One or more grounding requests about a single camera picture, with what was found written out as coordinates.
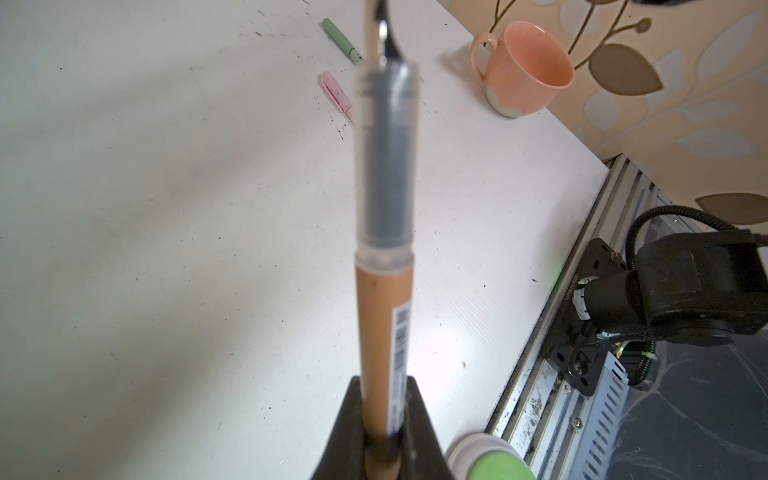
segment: pen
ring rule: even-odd
[[[366,48],[355,126],[364,467],[368,480],[395,480],[406,417],[419,71],[392,38],[386,0],[367,0]]]
[[[357,51],[357,48],[355,48],[355,45],[352,45],[352,42],[347,40],[344,34],[338,28],[336,28],[330,19],[323,19],[323,28],[325,29],[326,33],[328,33],[328,35],[333,38],[333,41],[336,42],[336,44],[342,50],[344,50],[344,53],[346,53],[347,56],[352,59],[352,62],[355,65],[365,62],[365,60],[362,59],[362,55]]]
[[[323,72],[323,75],[320,77],[320,84],[323,86],[323,90],[325,90],[326,93],[331,97],[331,100],[333,101],[333,104],[336,106],[336,108],[345,114],[349,119],[349,122],[354,125],[355,108],[352,106],[352,102],[349,101],[349,98],[346,96],[346,94],[344,94],[344,91],[341,89],[339,84],[336,83],[336,79],[333,77],[333,75],[331,75],[331,72],[327,70]]]

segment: green cap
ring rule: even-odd
[[[467,480],[536,480],[521,459],[507,452],[489,452],[478,459]]]
[[[362,55],[357,51],[357,48],[355,48],[355,45],[352,45],[352,42],[347,40],[344,34],[338,28],[336,28],[336,26],[332,21],[330,21],[329,18],[323,19],[323,29],[325,29],[333,41],[336,42],[336,44],[342,50],[344,50],[344,53],[346,53],[352,59],[352,61],[355,63],[364,61],[362,59]]]

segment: metal frame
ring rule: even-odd
[[[541,480],[604,478],[629,392],[626,372],[612,355],[606,358],[598,390],[592,397],[583,397],[572,389],[549,361],[539,358],[587,242],[600,237],[614,251],[621,252],[634,219],[649,208],[670,203],[625,155],[618,155],[609,165],[611,169],[592,211],[486,429],[513,445]],[[664,220],[666,231],[700,231],[691,220],[671,218]],[[651,228],[657,229],[647,223],[640,231],[638,246]],[[612,406],[615,408],[604,407],[607,395],[617,402]],[[606,415],[612,418],[613,425],[605,421]],[[596,427],[600,421],[608,428]],[[594,447],[596,439],[598,445],[605,445],[601,446],[603,452]]]

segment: pink pen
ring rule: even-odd
[[[346,115],[351,124],[355,124],[355,108],[352,106],[352,102],[349,101],[347,96],[342,91],[336,79],[331,75],[331,72],[324,71],[323,76],[320,77],[320,84],[323,86],[323,90],[326,91],[333,104],[340,112]]]

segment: brown leaf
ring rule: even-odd
[[[645,95],[664,88],[643,55],[618,43],[599,46],[589,58],[589,72],[602,88],[616,95]]]
[[[650,25],[651,25],[651,23],[653,23],[653,21],[652,21],[650,18],[648,18],[648,17],[646,17],[646,18],[643,18],[642,20],[640,20],[640,21],[639,21],[639,22],[638,22],[638,23],[637,23],[637,24],[634,26],[634,30],[635,30],[637,33],[645,33],[646,31],[648,31],[648,30],[650,29]]]
[[[768,197],[758,194],[714,194],[696,199],[706,212],[734,225],[768,222]]]
[[[639,5],[659,5],[662,7],[674,7],[681,3],[693,2],[694,0],[632,0],[632,3]]]

